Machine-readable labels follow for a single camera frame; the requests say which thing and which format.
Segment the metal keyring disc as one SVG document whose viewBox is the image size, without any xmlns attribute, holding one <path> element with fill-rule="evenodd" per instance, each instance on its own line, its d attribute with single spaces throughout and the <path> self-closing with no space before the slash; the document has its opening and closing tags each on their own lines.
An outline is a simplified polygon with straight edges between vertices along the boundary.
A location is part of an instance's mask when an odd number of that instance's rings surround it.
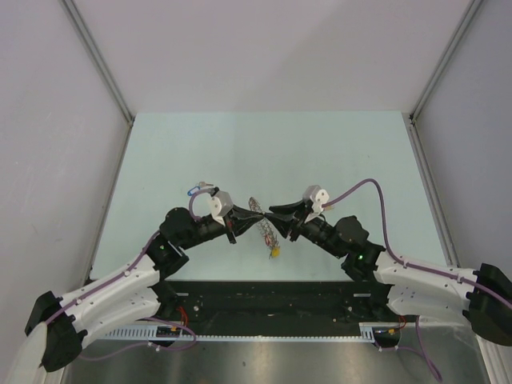
<svg viewBox="0 0 512 384">
<path fill-rule="evenodd" d="M 259 204 L 259 202 L 256 198 L 250 197 L 249 201 L 248 201 L 248 205 L 249 205 L 250 210 L 257 210 L 257 211 L 261 211 L 264 213 L 263 208 L 261 207 L 261 205 Z M 272 239 L 273 239 L 272 246 L 268 246 L 265 243 L 266 247 L 269 249 L 269 251 L 271 250 L 272 247 L 277 247 L 277 246 L 280 247 L 279 242 L 278 242 L 278 237 L 275 234 L 274 230 L 272 229 L 270 222 L 266 218 L 264 218 L 259 224 L 257 224 L 257 228 L 258 228 L 258 231 L 259 231 L 260 235 L 262 236 L 264 242 L 265 242 L 266 235 L 270 235 L 272 237 Z"/>
</svg>

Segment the yellow tag key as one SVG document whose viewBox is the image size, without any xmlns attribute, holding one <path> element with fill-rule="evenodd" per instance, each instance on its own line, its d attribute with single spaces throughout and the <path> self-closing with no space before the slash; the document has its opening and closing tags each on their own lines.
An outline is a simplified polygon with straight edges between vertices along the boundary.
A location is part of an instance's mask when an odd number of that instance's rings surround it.
<svg viewBox="0 0 512 384">
<path fill-rule="evenodd" d="M 280 247 L 272 247 L 269 254 L 269 259 L 277 258 L 280 255 Z"/>
</svg>

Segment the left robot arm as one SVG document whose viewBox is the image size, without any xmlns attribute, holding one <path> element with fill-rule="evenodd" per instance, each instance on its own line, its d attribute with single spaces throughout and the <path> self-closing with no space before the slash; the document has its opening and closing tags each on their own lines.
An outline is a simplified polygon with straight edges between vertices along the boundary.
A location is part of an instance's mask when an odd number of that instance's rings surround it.
<svg viewBox="0 0 512 384">
<path fill-rule="evenodd" d="M 55 372 L 120 326 L 153 316 L 171 318 L 176 293 L 164 281 L 188 262 L 186 250 L 222 236 L 234 244 L 263 218 L 238 206 L 200 219 L 184 207 L 173 208 L 132 261 L 86 286 L 61 296 L 47 291 L 35 300 L 25 327 L 35 366 Z"/>
</svg>

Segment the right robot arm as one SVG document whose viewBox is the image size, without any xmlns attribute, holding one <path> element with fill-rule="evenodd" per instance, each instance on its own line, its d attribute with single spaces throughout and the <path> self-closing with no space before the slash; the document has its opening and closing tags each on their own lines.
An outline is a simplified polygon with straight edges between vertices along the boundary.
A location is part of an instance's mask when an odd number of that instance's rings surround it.
<svg viewBox="0 0 512 384">
<path fill-rule="evenodd" d="M 498 267 L 483 263 L 474 270 L 394 255 L 389 246 L 372 243 L 355 216 L 331 225 L 305 202 L 272 206 L 265 217 L 284 238 L 306 238 L 340 259 L 352 280 L 371 283 L 375 319 L 396 314 L 460 322 L 489 342 L 510 346 L 511 281 Z"/>
</svg>

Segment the blue tag key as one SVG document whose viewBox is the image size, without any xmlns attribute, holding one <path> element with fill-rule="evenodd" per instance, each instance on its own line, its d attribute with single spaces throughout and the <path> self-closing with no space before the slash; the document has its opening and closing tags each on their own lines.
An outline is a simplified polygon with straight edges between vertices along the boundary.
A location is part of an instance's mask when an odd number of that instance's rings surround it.
<svg viewBox="0 0 512 384">
<path fill-rule="evenodd" d="M 200 190 L 208 189 L 214 187 L 214 184 L 208 183 L 208 182 L 198 182 L 195 186 L 193 186 L 191 189 L 187 191 L 187 195 L 189 197 L 192 197 L 194 194 L 199 192 Z"/>
</svg>

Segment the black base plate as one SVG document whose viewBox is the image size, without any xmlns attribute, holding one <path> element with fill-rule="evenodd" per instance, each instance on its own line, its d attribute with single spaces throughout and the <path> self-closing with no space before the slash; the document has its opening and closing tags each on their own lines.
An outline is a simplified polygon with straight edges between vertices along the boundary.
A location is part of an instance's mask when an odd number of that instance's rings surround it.
<svg viewBox="0 0 512 384">
<path fill-rule="evenodd" d="M 156 316 L 199 335 L 349 336 L 364 322 L 413 322 L 386 307 L 387 292 L 370 282 L 164 281 Z"/>
</svg>

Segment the right aluminium frame post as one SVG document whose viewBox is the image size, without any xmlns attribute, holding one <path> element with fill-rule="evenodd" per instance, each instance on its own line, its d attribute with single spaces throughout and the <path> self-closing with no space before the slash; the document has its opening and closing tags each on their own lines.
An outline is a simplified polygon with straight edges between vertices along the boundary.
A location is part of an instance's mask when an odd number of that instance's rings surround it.
<svg viewBox="0 0 512 384">
<path fill-rule="evenodd" d="M 439 60 L 437 61 L 432 74 L 429 76 L 427 83 L 423 87 L 422 92 L 418 97 L 418 100 L 409 113 L 409 119 L 413 124 L 415 124 L 418 118 L 421 116 L 439 81 L 446 72 L 448 65 L 452 61 L 457 49 L 462 44 L 462 41 L 468 33 L 469 29 L 472 27 L 478 12 L 485 4 L 486 1 L 484 0 L 469 1 L 467 8 L 464 10 L 461 19 L 456 25 L 454 32 L 450 36 L 446 47 L 444 48 Z"/>
</svg>

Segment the aluminium frame post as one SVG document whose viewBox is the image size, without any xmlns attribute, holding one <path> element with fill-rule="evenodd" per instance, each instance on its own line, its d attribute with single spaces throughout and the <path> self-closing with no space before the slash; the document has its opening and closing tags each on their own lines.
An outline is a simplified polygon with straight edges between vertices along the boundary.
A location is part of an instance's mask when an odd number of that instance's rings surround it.
<svg viewBox="0 0 512 384">
<path fill-rule="evenodd" d="M 469 29 L 472 27 L 478 12 L 485 4 L 486 1 L 484 0 L 469 1 L 467 8 L 464 10 L 461 19 L 456 25 L 454 32 L 450 36 L 446 47 L 444 48 L 439 60 L 437 61 L 432 74 L 429 76 L 427 83 L 423 87 L 422 92 L 418 97 L 418 100 L 409 113 L 409 119 L 413 124 L 415 124 L 418 118 L 421 116 L 439 81 L 446 72 L 448 65 L 452 61 L 457 49 L 462 44 L 462 41 L 468 33 Z"/>
<path fill-rule="evenodd" d="M 96 69 L 100 79 L 102 80 L 107 92 L 112 97 L 114 104 L 121 113 L 123 119 L 132 126 L 134 123 L 134 114 L 130 110 L 128 103 L 122 95 L 122 92 L 116 82 L 112 71 L 110 70 L 100 47 L 98 46 L 91 29 L 87 25 L 82 12 L 78 8 L 76 1 L 60 0 L 58 2 L 64 13 L 68 17 L 70 24 L 75 30 L 76 35 L 84 46 L 94 68 Z"/>
</svg>

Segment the left aluminium frame post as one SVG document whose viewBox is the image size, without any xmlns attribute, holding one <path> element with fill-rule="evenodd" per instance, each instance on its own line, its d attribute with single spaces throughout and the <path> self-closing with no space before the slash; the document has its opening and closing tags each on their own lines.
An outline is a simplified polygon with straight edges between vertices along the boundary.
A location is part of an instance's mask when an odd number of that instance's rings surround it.
<svg viewBox="0 0 512 384">
<path fill-rule="evenodd" d="M 130 110 L 128 103 L 122 95 L 122 92 L 116 82 L 112 71 L 110 70 L 100 47 L 98 46 L 91 29 L 87 25 L 82 12 L 78 8 L 76 1 L 60 0 L 58 2 L 64 13 L 68 17 L 70 24 L 75 30 L 76 35 L 84 46 L 94 68 L 96 69 L 100 79 L 102 80 L 107 92 L 112 97 L 114 104 L 121 113 L 123 119 L 132 126 L 134 123 L 134 114 Z"/>
</svg>

